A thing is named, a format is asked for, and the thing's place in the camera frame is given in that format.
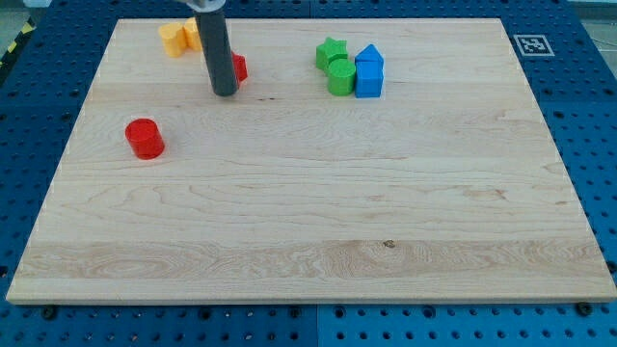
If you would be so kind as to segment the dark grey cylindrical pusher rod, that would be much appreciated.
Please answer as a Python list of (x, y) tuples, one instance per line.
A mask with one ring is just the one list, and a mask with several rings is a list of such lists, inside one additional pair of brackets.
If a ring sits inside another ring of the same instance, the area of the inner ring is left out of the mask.
[(213, 93), (231, 96), (237, 92), (238, 82), (224, 11), (195, 11), (195, 19)]

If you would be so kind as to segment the silver rod mount collar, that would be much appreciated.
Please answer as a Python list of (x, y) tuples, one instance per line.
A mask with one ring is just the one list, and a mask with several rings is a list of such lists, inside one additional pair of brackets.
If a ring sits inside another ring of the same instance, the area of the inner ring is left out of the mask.
[(195, 12), (216, 12), (219, 11), (225, 4), (226, 0), (176, 0), (177, 2), (186, 4)]

